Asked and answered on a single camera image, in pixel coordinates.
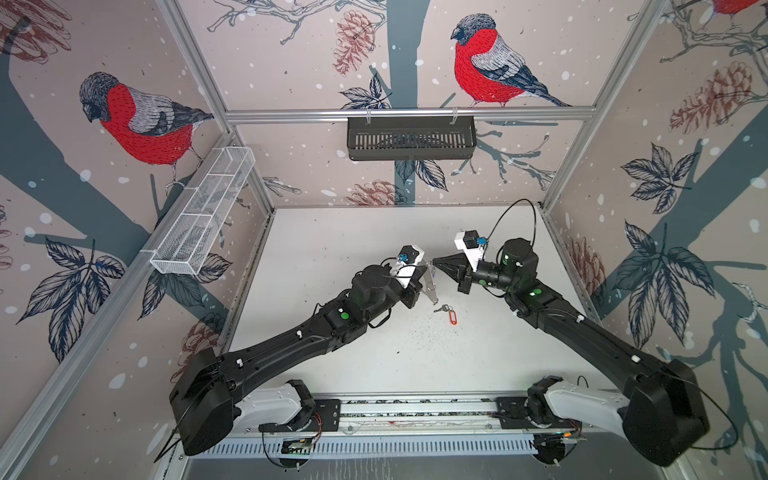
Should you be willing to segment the silver metal carabiner keyring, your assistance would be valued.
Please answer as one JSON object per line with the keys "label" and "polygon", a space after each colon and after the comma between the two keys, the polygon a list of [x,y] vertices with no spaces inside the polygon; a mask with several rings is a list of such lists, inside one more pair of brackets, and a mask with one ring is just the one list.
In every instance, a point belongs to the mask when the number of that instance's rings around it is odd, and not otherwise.
{"label": "silver metal carabiner keyring", "polygon": [[425,273],[421,277],[424,287],[423,292],[433,305],[437,305],[439,298],[434,281],[435,268],[430,261],[422,261],[420,265],[425,267]]}

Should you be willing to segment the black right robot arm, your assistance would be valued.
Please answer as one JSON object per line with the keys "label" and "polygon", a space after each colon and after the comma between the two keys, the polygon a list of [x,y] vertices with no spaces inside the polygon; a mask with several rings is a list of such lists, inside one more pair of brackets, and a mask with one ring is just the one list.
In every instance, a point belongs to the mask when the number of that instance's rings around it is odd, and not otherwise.
{"label": "black right robot arm", "polygon": [[517,238],[504,243],[494,262],[475,248],[437,257],[433,264],[461,293],[474,284],[501,290],[519,318],[568,346],[617,389],[611,393],[544,377],[527,391],[534,425],[548,427],[558,419],[591,424],[625,439],[651,463],[672,465],[710,427],[692,369],[645,354],[587,320],[538,279],[538,262],[530,243]]}

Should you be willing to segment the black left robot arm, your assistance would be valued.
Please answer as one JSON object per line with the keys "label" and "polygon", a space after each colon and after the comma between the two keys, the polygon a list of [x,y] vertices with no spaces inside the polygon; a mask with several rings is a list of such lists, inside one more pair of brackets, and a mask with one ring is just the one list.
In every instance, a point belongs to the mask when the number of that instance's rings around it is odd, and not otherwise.
{"label": "black left robot arm", "polygon": [[238,404],[267,381],[352,343],[397,303],[413,308],[427,271],[406,265],[391,274],[383,265],[369,265],[296,327],[222,355],[212,348],[196,353],[169,395],[184,453],[197,455],[223,440],[242,414]]}

